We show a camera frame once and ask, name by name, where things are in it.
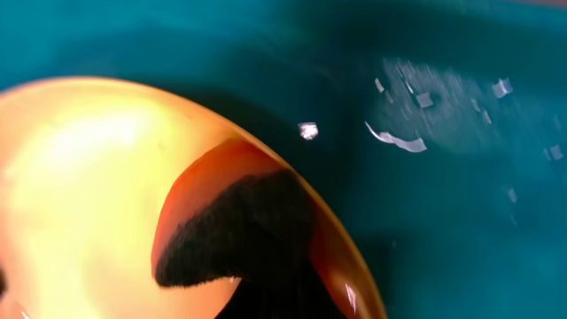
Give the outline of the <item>red black sponge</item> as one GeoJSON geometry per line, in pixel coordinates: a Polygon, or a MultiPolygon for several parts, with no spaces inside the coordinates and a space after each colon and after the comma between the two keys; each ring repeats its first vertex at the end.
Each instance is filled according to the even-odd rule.
{"type": "Polygon", "coordinates": [[[174,182],[151,270],[162,287],[236,279],[222,318],[382,318],[361,253],[321,197],[243,140],[216,145],[174,182]]]}

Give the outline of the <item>yellow-green plate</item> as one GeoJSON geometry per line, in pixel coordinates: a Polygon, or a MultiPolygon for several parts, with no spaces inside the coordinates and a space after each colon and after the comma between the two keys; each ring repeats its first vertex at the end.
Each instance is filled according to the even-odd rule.
{"type": "Polygon", "coordinates": [[[162,287],[151,252],[176,179],[230,139],[307,183],[238,125],[160,89],[60,78],[4,92],[2,317],[222,318],[236,279],[162,287]]]}

